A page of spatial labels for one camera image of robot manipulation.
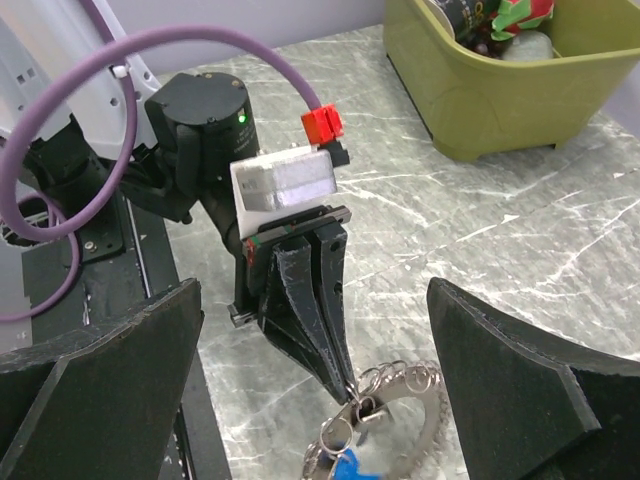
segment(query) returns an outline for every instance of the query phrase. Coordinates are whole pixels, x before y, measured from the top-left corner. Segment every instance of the screw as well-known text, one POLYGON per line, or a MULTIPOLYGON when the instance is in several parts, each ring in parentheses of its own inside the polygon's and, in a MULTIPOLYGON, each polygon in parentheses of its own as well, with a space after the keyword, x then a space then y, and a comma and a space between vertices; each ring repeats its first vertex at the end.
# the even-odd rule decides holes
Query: screw
POLYGON ((84 249, 90 253, 93 253, 98 250, 98 246, 93 242, 87 242, 84 244, 84 249))

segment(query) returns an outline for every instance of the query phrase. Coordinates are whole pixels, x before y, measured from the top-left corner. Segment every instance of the silver metal block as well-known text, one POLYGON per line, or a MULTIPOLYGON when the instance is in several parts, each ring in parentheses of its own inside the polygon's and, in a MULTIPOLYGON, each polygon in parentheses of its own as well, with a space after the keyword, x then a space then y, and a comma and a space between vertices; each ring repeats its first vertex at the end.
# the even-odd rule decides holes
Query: silver metal block
POLYGON ((329 152, 310 147, 243 160, 232 172, 247 211, 275 212, 338 190, 329 152))

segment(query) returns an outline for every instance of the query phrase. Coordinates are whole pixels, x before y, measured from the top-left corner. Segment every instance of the blue plastic object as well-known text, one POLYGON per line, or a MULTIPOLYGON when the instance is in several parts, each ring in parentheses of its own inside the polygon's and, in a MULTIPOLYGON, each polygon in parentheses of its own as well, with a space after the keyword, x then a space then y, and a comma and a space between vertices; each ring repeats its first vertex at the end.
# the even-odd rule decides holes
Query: blue plastic object
POLYGON ((333 480, 381 480, 381 475, 361 475, 358 473, 360 462, 351 450, 344 452, 338 460, 333 480))

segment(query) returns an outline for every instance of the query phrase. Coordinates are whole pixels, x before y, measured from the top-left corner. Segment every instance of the gray marble surface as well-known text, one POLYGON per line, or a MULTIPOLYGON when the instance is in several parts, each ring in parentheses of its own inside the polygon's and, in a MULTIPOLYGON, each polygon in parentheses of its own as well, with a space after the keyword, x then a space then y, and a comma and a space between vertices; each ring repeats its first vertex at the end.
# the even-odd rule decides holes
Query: gray marble surface
MULTIPOLYGON (((454 163, 432 147, 381 34, 372 27, 281 49, 345 123, 352 165, 338 172, 332 203, 353 211, 344 292, 355 367, 436 359, 425 301, 433 276, 640 360, 640 142, 596 115, 562 150, 454 163)), ((247 82, 264 148, 304 142, 305 105, 271 68, 238 57, 205 69, 247 82)), ((199 348, 234 478, 299 478, 307 445, 337 406, 257 326, 232 327, 232 260, 204 212, 194 218, 168 229, 180 275, 203 284, 199 348)), ((447 435, 417 478, 468 478, 453 425, 447 435)))

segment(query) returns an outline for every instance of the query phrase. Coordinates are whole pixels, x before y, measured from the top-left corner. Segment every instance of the can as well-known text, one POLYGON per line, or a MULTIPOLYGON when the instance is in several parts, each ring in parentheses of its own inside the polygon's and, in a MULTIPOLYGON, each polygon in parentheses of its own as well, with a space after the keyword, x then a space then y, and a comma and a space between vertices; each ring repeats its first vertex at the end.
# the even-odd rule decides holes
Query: can
POLYGON ((424 0, 438 22, 456 41, 464 40, 488 21, 500 8, 501 0, 424 0))

